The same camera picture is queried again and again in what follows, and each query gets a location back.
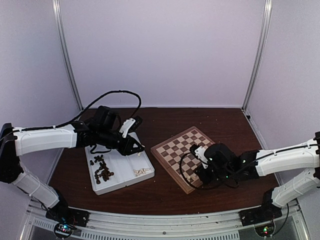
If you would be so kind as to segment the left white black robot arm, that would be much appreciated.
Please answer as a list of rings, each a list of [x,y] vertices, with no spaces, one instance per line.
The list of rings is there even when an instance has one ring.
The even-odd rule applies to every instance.
[[[72,218],[72,211],[62,194],[44,183],[30,171],[22,159],[45,158],[62,149],[104,146],[122,156],[144,151],[145,147],[130,135],[142,123],[140,116],[131,116],[113,128],[119,114],[106,106],[99,106],[87,120],[75,119],[60,126],[13,127],[9,122],[0,128],[0,181],[12,184],[38,200],[43,208],[61,222]]]

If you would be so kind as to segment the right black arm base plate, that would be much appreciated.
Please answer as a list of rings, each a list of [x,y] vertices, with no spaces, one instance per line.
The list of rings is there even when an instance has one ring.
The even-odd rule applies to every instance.
[[[241,210],[239,217],[243,226],[255,225],[267,221],[271,221],[274,218],[281,217],[282,210],[276,208],[264,208],[262,206],[256,208],[250,208]]]

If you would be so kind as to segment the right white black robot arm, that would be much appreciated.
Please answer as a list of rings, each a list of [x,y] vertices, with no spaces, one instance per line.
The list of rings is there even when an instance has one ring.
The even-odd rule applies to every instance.
[[[286,170],[303,171],[287,183],[264,194],[262,206],[256,210],[259,220],[268,220],[276,208],[320,186],[320,134],[301,144],[273,149],[252,150],[236,155],[225,144],[215,143],[208,148],[192,145],[190,152],[201,162],[194,172],[204,185],[224,184],[258,179]]]

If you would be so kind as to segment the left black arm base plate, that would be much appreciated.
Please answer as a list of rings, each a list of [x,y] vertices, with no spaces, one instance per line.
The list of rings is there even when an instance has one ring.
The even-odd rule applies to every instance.
[[[76,227],[86,227],[89,221],[89,216],[90,213],[88,211],[74,208],[62,210],[49,209],[45,214],[47,219]]]

